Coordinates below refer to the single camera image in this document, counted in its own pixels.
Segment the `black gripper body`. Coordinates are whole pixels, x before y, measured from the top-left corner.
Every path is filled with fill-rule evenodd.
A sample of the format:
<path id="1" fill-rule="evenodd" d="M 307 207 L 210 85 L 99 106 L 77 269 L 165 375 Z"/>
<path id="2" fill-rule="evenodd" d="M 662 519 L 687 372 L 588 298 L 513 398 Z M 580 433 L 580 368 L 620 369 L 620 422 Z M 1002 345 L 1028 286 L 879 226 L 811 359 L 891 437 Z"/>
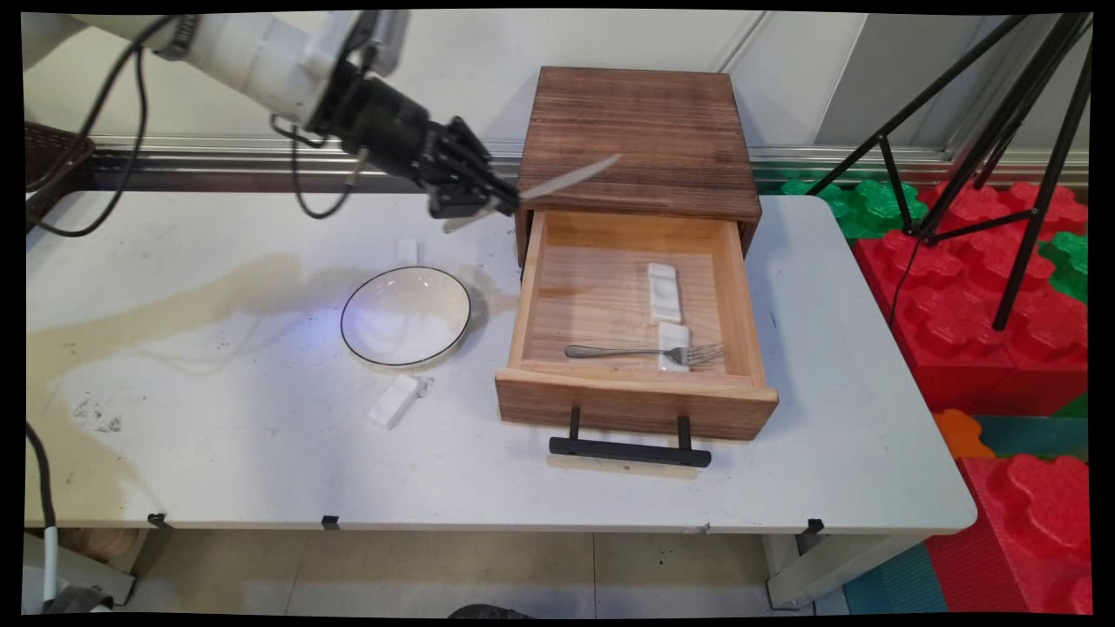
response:
<path id="1" fill-rule="evenodd" d="M 455 123 L 433 120 L 421 104 L 378 77 L 334 74 L 312 115 L 312 132 L 340 139 L 347 154 L 366 152 L 374 168 L 429 187 L 454 182 L 436 152 Z"/>

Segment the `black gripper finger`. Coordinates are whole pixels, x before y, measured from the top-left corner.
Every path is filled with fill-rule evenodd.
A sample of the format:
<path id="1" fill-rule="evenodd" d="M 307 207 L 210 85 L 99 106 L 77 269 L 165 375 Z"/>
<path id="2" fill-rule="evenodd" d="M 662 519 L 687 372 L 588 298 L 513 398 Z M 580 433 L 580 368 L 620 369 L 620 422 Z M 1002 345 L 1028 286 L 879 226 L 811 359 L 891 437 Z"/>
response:
<path id="1" fill-rule="evenodd" d="M 491 154 L 462 118 L 446 124 L 446 166 L 453 172 L 455 204 L 471 204 L 479 212 L 516 212 L 518 190 L 491 167 Z"/>
<path id="2" fill-rule="evenodd" d="M 468 219 L 494 211 L 502 199 L 489 189 L 473 185 L 430 185 L 429 215 L 434 219 Z"/>

